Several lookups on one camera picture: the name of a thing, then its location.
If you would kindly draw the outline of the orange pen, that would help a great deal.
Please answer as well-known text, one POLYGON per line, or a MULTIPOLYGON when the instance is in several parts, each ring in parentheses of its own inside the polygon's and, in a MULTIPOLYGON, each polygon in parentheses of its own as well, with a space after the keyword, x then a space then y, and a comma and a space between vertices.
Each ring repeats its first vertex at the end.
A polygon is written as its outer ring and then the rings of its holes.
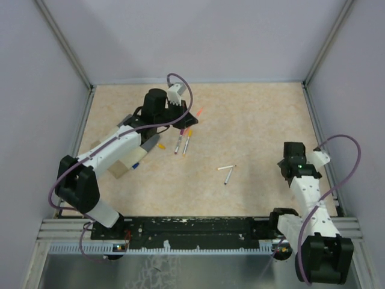
MULTIPOLYGON (((199 109, 199 111, 197 112, 196 114, 196 118, 198 119, 203 111, 204 107, 201 107, 201 109, 199 109)), ((190 131, 192 126, 188 127, 186 130, 184 130, 184 133, 183 133, 183 136, 185 136, 186 134, 188 134, 188 132, 190 131)))

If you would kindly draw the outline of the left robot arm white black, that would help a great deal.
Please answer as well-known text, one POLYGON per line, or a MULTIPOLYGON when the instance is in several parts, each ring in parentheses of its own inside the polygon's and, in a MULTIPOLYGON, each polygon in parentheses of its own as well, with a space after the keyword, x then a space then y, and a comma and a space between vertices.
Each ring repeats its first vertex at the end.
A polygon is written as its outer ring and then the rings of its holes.
POLYGON ((158 137, 159 127, 186 129, 198 120, 189 111, 180 82, 168 89, 150 89, 143 105, 118 124, 117 130, 88 152, 77 157, 67 155, 60 161, 55 194, 80 212, 100 223, 113 239, 125 232, 122 215, 100 195, 98 178, 117 161, 158 137))

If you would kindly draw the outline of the magenta marker pen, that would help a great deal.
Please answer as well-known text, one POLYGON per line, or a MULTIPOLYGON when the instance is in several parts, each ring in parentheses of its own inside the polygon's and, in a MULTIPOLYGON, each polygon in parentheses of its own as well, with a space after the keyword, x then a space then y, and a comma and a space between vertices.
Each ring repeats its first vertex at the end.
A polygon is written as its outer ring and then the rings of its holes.
POLYGON ((176 155, 180 149, 180 145, 181 145, 181 142, 182 142, 182 138, 183 138, 183 134, 185 132, 185 129, 181 129, 180 130, 180 133, 179 133, 179 136, 178 136, 178 140, 177 140, 177 143, 176 143, 176 147, 175 147, 175 150, 174 150, 174 154, 176 155))

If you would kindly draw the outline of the white pen yellow end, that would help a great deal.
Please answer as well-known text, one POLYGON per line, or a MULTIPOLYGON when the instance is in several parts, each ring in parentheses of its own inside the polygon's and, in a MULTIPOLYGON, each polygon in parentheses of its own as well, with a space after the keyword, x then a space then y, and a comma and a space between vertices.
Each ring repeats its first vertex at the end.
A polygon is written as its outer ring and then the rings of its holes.
POLYGON ((186 152, 187 152, 187 149, 188 149, 188 145, 189 145, 189 141, 190 141, 190 138, 192 136, 192 130, 189 130, 188 134, 187 134, 187 139, 186 139, 186 142, 185 142, 185 146, 184 146, 184 149, 183 149, 183 152, 182 152, 182 156, 184 157, 186 155, 186 152))

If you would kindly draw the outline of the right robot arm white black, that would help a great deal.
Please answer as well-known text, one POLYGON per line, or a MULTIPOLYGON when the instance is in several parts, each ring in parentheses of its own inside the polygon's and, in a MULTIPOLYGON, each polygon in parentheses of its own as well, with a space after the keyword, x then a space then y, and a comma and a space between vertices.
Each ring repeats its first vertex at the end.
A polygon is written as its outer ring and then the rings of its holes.
POLYGON ((300 214, 282 213, 269 222, 269 233, 285 237, 295 254, 298 279, 307 285, 346 283, 354 245, 334 225, 319 187, 319 169, 330 162, 320 149, 306 152, 301 142, 286 142, 279 161, 282 177, 300 206, 300 214))

